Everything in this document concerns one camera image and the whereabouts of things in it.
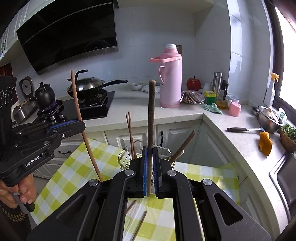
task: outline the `window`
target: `window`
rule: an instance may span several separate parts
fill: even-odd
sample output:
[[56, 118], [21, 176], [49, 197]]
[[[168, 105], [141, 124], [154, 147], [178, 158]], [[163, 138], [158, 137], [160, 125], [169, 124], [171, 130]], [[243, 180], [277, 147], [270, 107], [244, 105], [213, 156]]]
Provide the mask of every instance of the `window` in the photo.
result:
[[274, 38], [273, 72], [280, 76], [273, 107], [283, 108], [296, 124], [296, 4], [290, 0], [265, 0], [265, 4]]

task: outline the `orange sponge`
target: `orange sponge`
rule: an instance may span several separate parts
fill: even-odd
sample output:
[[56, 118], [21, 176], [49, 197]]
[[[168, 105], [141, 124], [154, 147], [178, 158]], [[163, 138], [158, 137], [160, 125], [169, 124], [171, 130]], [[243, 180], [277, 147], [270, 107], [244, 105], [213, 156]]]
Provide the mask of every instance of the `orange sponge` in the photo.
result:
[[269, 156], [272, 144], [272, 140], [269, 138], [269, 133], [261, 132], [258, 147], [265, 156]]

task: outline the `green vegetables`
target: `green vegetables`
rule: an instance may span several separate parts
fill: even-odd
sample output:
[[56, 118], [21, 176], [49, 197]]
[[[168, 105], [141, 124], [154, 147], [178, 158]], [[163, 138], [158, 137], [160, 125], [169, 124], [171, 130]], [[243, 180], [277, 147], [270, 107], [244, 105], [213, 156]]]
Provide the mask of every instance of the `green vegetables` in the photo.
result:
[[287, 124], [281, 129], [292, 141], [296, 142], [296, 128]]

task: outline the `gas stove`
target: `gas stove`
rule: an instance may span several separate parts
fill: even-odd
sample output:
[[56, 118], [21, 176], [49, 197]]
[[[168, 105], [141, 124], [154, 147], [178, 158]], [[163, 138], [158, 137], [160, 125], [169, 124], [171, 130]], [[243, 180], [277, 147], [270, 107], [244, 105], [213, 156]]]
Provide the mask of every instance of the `gas stove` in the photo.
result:
[[[79, 100], [79, 108], [82, 120], [90, 120], [107, 117], [115, 91], [101, 91], [95, 98]], [[37, 112], [34, 122], [51, 122], [54, 124], [77, 119], [74, 100], [56, 100], [54, 104], [45, 110]]]

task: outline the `wooden chopstick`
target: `wooden chopstick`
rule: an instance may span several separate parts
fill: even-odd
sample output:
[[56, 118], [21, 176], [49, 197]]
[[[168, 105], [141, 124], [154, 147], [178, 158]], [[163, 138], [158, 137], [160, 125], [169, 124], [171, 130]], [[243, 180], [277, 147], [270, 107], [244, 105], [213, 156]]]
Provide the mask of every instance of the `wooden chopstick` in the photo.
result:
[[[79, 121], [82, 121], [82, 117], [81, 117], [81, 113], [80, 113], [80, 109], [79, 109], [79, 103], [78, 103], [78, 98], [77, 98], [77, 92], [76, 92], [76, 84], [75, 84], [75, 77], [74, 77], [74, 71], [71, 70], [71, 81], [72, 81], [72, 92], [73, 92], [73, 97], [74, 97], [74, 103], [75, 103], [75, 109], [76, 109], [76, 113], [77, 113], [77, 117], [78, 117], [78, 120]], [[85, 134], [85, 131], [82, 132], [82, 137], [83, 137], [83, 140], [84, 140], [84, 143], [85, 143], [85, 146], [86, 146], [86, 149], [87, 149], [87, 152], [89, 154], [89, 157], [91, 159], [91, 163], [93, 164], [94, 166], [94, 169], [100, 179], [100, 181], [104, 181], [103, 180], [103, 177], [101, 175], [101, 172], [96, 164], [96, 160], [94, 159], [94, 155], [91, 151], [91, 147], [89, 145], [89, 141], [86, 137], [86, 134]]]
[[132, 204], [126, 209], [126, 214], [127, 214], [128, 211], [129, 211], [129, 210], [135, 205], [136, 201], [137, 201], [137, 200], [134, 200], [134, 201], [132, 202]]
[[175, 152], [175, 154], [170, 158], [170, 163], [172, 164], [178, 156], [182, 153], [182, 151], [186, 148], [186, 146], [189, 144], [189, 142], [192, 140], [192, 138], [195, 136], [195, 130], [193, 130], [190, 135], [187, 137], [187, 139], [184, 141], [184, 143], [180, 146], [180, 148]]
[[133, 238], [132, 238], [131, 241], [134, 241], [134, 240], [136, 239], [137, 234], [138, 234], [138, 232], [140, 231], [140, 228], [141, 228], [141, 226], [142, 226], [142, 223], [144, 222], [144, 219], [145, 219], [145, 217], [146, 217], [146, 214], [147, 214], [147, 211], [144, 212], [144, 215], [143, 215], [143, 217], [142, 217], [142, 220], [141, 220], [141, 222], [140, 222], [140, 224], [139, 224], [139, 226], [138, 226], [138, 228], [137, 228], [137, 230], [136, 230], [136, 232], [135, 232], [135, 234], [134, 234], [134, 236], [133, 236]]
[[153, 132], [154, 132], [154, 110], [155, 110], [155, 80], [149, 81], [148, 91], [148, 133], [147, 133], [147, 193], [146, 196], [150, 197], [151, 190], [151, 175], [152, 175], [152, 150], [153, 150]]
[[[131, 129], [131, 112], [128, 112], [128, 122], [130, 125], [130, 129]], [[133, 146], [133, 158], [136, 159], [137, 158], [137, 154], [136, 154], [136, 150], [135, 150], [135, 144], [133, 142], [133, 132], [131, 130], [131, 140], [132, 140], [132, 146]]]
[[135, 159], [134, 154], [133, 154], [133, 134], [131, 132], [131, 127], [130, 127], [130, 120], [128, 118], [128, 115], [126, 114], [126, 122], [128, 123], [128, 131], [130, 134], [130, 142], [131, 142], [131, 158]]

